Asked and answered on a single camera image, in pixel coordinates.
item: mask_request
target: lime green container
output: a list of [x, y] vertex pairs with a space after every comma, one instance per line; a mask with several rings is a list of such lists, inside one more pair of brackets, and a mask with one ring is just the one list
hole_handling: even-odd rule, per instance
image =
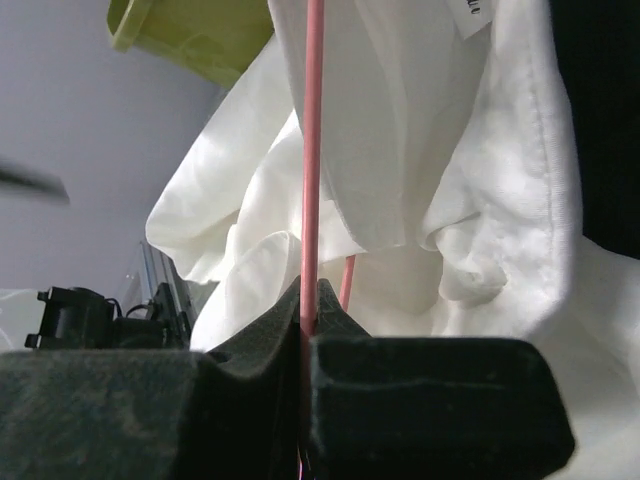
[[260, 53], [273, 23], [267, 0], [111, 0], [111, 45], [132, 45], [231, 87]]

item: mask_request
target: gray wall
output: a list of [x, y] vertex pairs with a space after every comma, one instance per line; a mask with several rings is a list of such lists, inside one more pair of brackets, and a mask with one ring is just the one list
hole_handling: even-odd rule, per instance
[[59, 175], [71, 206], [0, 195], [0, 288], [114, 294], [218, 89], [112, 51], [109, 0], [0, 0], [0, 154]]

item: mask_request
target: clothing label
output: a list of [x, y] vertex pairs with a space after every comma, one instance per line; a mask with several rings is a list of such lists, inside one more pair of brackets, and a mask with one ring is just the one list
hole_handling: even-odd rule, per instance
[[465, 40], [491, 23], [493, 18], [491, 0], [447, 0], [447, 3]]

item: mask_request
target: pink wire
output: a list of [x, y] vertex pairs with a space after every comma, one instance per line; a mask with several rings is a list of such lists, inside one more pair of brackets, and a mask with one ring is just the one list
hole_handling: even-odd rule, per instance
[[344, 264], [344, 272], [342, 273], [342, 287], [340, 288], [340, 305], [346, 312], [349, 309], [349, 300], [351, 299], [351, 285], [353, 284], [353, 270], [356, 266], [356, 256], [347, 257]]
[[302, 187], [302, 280], [300, 291], [300, 328], [302, 337], [306, 337], [306, 340], [313, 335], [317, 313], [323, 42], [324, 0], [309, 0], [303, 117], [304, 178]]

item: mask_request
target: thin pink stick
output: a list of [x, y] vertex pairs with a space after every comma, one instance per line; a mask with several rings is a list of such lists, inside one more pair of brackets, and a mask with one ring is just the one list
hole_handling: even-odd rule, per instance
[[353, 270], [356, 266], [356, 256], [347, 257], [344, 263], [344, 272], [342, 273], [342, 287], [340, 288], [340, 305], [346, 312], [349, 309], [349, 300], [351, 299], [351, 285], [353, 284]]
[[323, 41], [324, 0], [309, 0], [303, 117], [304, 179], [302, 188], [302, 281], [300, 291], [300, 328], [302, 336], [306, 337], [306, 340], [313, 335], [317, 313]]

